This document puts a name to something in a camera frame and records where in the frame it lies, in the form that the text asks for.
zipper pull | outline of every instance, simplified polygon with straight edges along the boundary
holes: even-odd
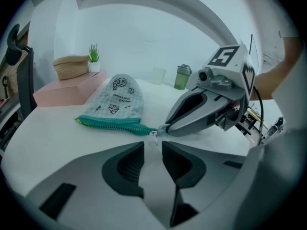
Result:
[[[153,130],[149,133],[149,135],[154,139],[155,145],[158,146],[158,139],[157,139],[158,131]]]

white pot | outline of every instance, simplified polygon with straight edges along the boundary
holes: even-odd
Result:
[[[100,62],[89,62],[88,63],[90,72],[100,72]]]

chair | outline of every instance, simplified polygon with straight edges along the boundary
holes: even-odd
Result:
[[[34,86],[33,86],[33,49],[28,46],[18,45],[17,35],[19,30],[19,24],[16,24],[10,31],[6,50],[6,61],[10,66],[14,66],[18,63],[22,56],[22,50],[25,50],[28,55],[21,62],[17,69],[17,84],[19,102],[21,106],[21,113],[23,118],[26,119],[29,114],[37,107],[33,98]]]

white wall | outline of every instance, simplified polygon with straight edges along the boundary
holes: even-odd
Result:
[[[178,17],[153,8],[108,4],[80,10],[75,31],[75,53],[88,54],[97,43],[102,68],[112,77],[128,73],[150,79],[153,67],[167,69],[165,81],[174,82],[177,66],[196,71],[218,45]]]
[[[254,34],[257,50],[262,52],[246,0],[200,1],[222,19],[237,41],[248,46]],[[177,65],[189,64],[196,71],[217,48],[193,25],[157,9],[108,4],[77,11],[75,0],[44,0],[35,7],[29,32],[29,45],[35,52],[35,88],[57,78],[54,58],[86,55],[94,43],[109,76],[127,72],[150,79],[152,68],[162,67],[168,69],[165,80],[172,82]]]
[[[238,42],[243,42],[247,48],[250,45],[251,34],[254,35],[259,52],[259,72],[262,68],[262,44],[259,28],[253,11],[247,0],[200,0],[219,16],[232,32]]]
[[[23,4],[19,7],[15,15],[12,17],[0,41],[0,62],[5,56],[5,52],[8,47],[7,38],[10,30],[14,25],[19,24],[20,25],[19,31],[21,31],[30,22],[33,10],[34,10],[34,5],[32,1],[25,0]]]
[[[283,40],[279,37],[279,21],[273,0],[248,0],[255,14],[260,30],[264,53],[264,66],[262,72],[267,72],[284,58]]]
[[[54,59],[74,53],[76,20],[78,14],[76,0],[63,0],[59,9],[54,37]]]
[[[162,10],[192,24],[218,45],[233,45],[238,41],[223,21],[199,0],[81,0],[79,9],[105,4],[134,4]]]
[[[57,79],[53,68],[54,41],[63,0],[43,0],[32,15],[28,45],[34,50],[33,78],[36,90]]]

teal zipper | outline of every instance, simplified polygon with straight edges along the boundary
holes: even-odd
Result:
[[[140,124],[141,120],[138,118],[111,119],[81,115],[76,118],[76,121],[79,124],[87,127],[109,130],[123,130],[128,131],[136,136],[147,136],[150,134],[150,132],[157,131],[155,128],[149,128]]]

